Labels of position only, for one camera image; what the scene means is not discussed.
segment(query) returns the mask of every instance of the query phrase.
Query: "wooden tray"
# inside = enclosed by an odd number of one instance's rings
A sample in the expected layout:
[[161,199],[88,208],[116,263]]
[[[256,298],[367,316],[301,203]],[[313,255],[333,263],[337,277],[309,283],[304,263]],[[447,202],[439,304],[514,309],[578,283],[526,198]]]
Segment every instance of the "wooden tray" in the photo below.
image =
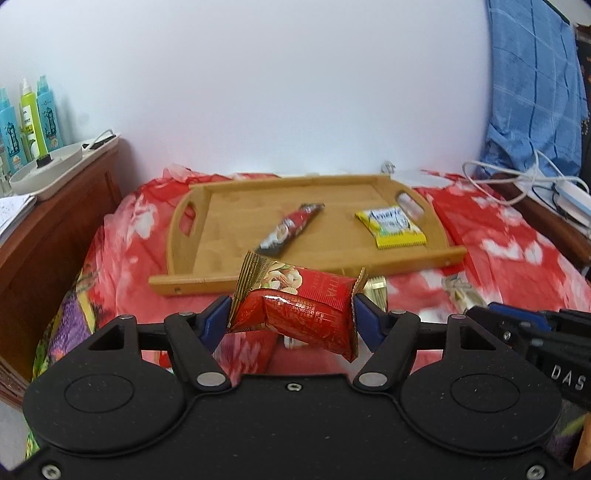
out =
[[[392,205],[403,193],[423,209],[413,219],[427,245],[380,250],[355,212]],[[372,277],[456,264],[466,253],[450,247],[423,197],[386,175],[226,181],[196,185],[177,206],[168,232],[168,274],[151,277],[151,287],[162,295],[232,292],[246,252],[301,203],[326,207],[286,247],[286,263],[349,277],[365,267]],[[179,227],[187,207],[196,214],[188,235]]]

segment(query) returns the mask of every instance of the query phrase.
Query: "blue checkered cloth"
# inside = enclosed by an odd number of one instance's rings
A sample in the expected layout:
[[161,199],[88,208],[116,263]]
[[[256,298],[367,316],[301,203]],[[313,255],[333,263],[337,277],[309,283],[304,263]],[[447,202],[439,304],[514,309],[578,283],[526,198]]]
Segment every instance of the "blue checkered cloth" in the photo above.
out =
[[[577,175],[587,101],[571,27],[544,0],[488,2],[492,112],[481,160],[525,171],[536,149]],[[556,174],[541,157],[540,168]]]

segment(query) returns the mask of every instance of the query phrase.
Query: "white wall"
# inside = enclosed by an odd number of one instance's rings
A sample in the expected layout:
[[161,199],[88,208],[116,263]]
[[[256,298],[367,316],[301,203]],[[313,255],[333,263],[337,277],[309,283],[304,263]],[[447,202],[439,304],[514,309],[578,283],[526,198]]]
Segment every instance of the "white wall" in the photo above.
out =
[[0,84],[47,74],[66,141],[124,182],[195,170],[458,171],[488,115],[484,0],[8,0]]
[[571,22],[591,25],[591,7],[584,0],[550,0]]

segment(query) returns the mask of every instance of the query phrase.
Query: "red snack stick package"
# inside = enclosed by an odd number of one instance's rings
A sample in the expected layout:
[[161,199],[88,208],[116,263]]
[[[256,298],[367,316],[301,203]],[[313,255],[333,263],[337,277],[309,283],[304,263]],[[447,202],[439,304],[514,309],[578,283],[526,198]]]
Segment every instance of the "red snack stick package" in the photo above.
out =
[[302,203],[300,207],[286,216],[279,225],[265,238],[256,253],[278,258],[283,249],[297,237],[318,213],[324,209],[324,203]]
[[358,278],[341,277],[248,252],[228,329],[272,330],[352,362],[357,358],[353,296],[365,281],[365,270]]

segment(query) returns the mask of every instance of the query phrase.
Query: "blue shampoo bottle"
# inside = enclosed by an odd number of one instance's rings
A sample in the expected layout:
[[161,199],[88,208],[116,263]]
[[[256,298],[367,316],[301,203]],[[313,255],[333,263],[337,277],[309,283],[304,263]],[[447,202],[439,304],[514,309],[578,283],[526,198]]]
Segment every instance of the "blue shampoo bottle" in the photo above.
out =
[[41,119],[41,130],[45,138],[48,151],[64,146],[61,141],[60,127],[57,125],[56,106],[53,102],[53,92],[49,89],[45,75],[37,81],[37,106]]
[[0,89],[0,133],[4,142],[8,168],[15,174],[27,164],[25,150],[21,143],[21,128],[17,123],[14,107],[10,105],[6,89]]

